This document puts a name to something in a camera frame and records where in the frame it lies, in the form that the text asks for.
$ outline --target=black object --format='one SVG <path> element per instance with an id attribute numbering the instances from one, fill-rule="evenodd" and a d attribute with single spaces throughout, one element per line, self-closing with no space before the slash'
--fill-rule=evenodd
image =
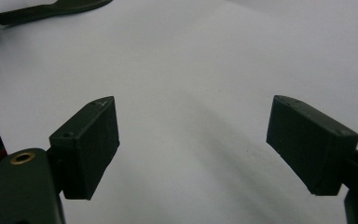
<path id="1" fill-rule="evenodd" d="M 74 14 L 103 7 L 112 0 L 57 0 L 51 5 L 27 7 L 0 13 L 0 25 L 16 25 L 53 16 Z"/>
<path id="2" fill-rule="evenodd" d="M 358 224 L 358 133 L 296 99 L 275 96 L 269 143 L 315 195 L 337 195 L 341 184 L 347 220 Z"/>
<path id="3" fill-rule="evenodd" d="M 50 137 L 0 162 L 0 223 L 65 223 L 58 194 L 91 199 L 119 146 L 115 100 L 85 105 Z"/>

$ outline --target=tabletop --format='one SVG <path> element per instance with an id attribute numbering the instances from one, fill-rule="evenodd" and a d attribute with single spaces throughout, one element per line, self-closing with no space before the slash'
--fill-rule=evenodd
<path id="1" fill-rule="evenodd" d="M 0 12 L 53 1 L 0 1 Z M 266 143 L 274 95 L 358 132 L 358 0 L 115 0 L 0 27 L 9 153 L 113 95 L 121 145 L 70 223 L 346 223 Z"/>

